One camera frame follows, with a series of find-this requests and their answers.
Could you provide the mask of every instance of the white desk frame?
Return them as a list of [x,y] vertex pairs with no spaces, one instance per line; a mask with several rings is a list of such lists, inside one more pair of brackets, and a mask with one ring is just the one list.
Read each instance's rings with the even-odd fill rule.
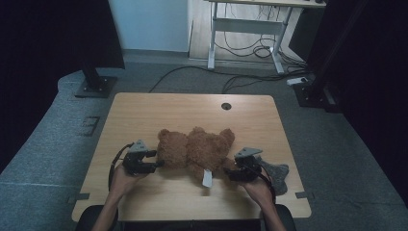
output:
[[[276,71],[278,74],[284,74],[280,56],[278,54],[280,45],[282,43],[283,36],[285,35],[286,28],[288,27],[289,18],[291,17],[293,6],[296,7],[325,7],[325,4],[317,5],[315,1],[303,1],[309,4],[298,4],[296,1],[217,1],[209,0],[209,2],[214,3],[214,12],[212,20],[212,32],[211,32],[211,42],[210,49],[208,52],[208,68],[214,69],[216,65],[216,32],[235,32],[235,33],[248,33],[248,34],[260,34],[260,35],[276,35],[278,36],[277,41],[274,43],[273,47],[270,47],[271,57],[273,58],[273,63],[275,64]],[[252,4],[252,5],[270,5],[270,6],[283,6],[288,7],[285,19],[283,21],[262,21],[262,20],[244,20],[236,18],[221,18],[217,17],[218,2],[220,3],[239,3],[239,4]]]

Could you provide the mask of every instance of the desk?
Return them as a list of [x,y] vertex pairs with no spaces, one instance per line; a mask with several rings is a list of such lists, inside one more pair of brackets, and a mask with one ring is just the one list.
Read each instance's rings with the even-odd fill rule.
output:
[[[208,68],[215,68],[215,56],[216,56],[216,32],[236,32],[236,33],[249,33],[249,34],[263,34],[263,35],[276,35],[277,41],[273,47],[270,47],[271,57],[276,67],[278,74],[284,74],[285,71],[282,67],[278,51],[282,43],[283,36],[285,35],[286,28],[288,27],[288,21],[291,17],[293,7],[298,8],[324,8],[326,4],[316,3],[315,0],[206,0],[214,2],[213,21],[211,42],[208,52]],[[266,5],[277,7],[288,7],[285,19],[282,22],[277,21],[262,21],[262,20],[243,20],[236,18],[220,18],[217,17],[218,3],[233,3],[233,4],[251,4],[251,5]]]
[[[229,103],[232,108],[223,110],[223,103]],[[125,144],[142,139],[149,149],[156,149],[160,130],[166,128],[188,134],[194,126],[216,134],[231,128],[236,139],[228,155],[230,158],[248,146],[264,150],[261,157],[269,163],[289,165],[290,173],[285,180],[288,192],[277,196],[277,203],[286,205],[295,218],[311,215],[307,198],[295,196],[304,190],[272,97],[119,93],[81,189],[81,193],[89,193],[89,199],[76,202],[72,218],[78,220],[90,205],[104,204],[111,161]],[[122,198],[119,220],[258,218],[260,209],[244,189],[223,177],[223,173],[215,172],[213,186],[207,189],[186,169],[158,168],[139,181],[134,192]]]

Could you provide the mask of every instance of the table top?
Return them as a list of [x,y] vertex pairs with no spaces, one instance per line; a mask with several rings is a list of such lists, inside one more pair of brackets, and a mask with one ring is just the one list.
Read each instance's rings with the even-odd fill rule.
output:
[[[230,110],[221,108],[223,103]],[[273,98],[268,95],[119,93],[108,114],[93,154],[72,218],[78,220],[90,205],[104,204],[108,195],[108,174],[116,153],[127,143],[142,139],[155,150],[158,133],[166,128],[188,134],[200,126],[218,134],[230,128],[236,139],[228,157],[243,147],[263,150],[261,157],[272,164],[286,164],[288,192],[277,196],[294,218],[307,218],[311,209],[307,198],[296,198],[303,186]],[[156,158],[145,158],[154,162]],[[245,190],[215,172],[213,186],[205,188],[187,169],[158,168],[139,181],[135,190],[119,204],[119,220],[191,220],[258,218],[259,207]]]
[[208,2],[266,5],[277,7],[295,7],[295,8],[324,8],[326,4],[316,3],[315,0],[205,0]]

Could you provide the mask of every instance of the black metal base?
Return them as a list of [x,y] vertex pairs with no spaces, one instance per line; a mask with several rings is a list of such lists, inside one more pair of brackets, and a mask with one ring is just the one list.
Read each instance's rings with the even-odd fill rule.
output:
[[296,94],[297,102],[300,107],[304,108],[322,108],[327,113],[341,113],[341,109],[330,94],[327,88],[323,89],[323,93],[319,97],[311,97],[308,92],[310,85],[293,85],[294,93]]
[[77,90],[75,97],[78,98],[108,98],[114,85],[117,81],[117,77],[101,76],[102,84],[99,88],[91,88],[87,80],[84,80],[81,87]]

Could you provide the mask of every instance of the teddy bear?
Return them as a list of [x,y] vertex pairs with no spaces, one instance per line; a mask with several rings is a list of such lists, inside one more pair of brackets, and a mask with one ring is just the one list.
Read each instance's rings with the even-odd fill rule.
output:
[[188,135],[163,129],[158,139],[158,161],[165,161],[167,168],[186,167],[199,181],[203,180],[205,170],[235,168],[235,162],[227,158],[235,140],[231,129],[224,129],[218,135],[201,127],[194,127]]

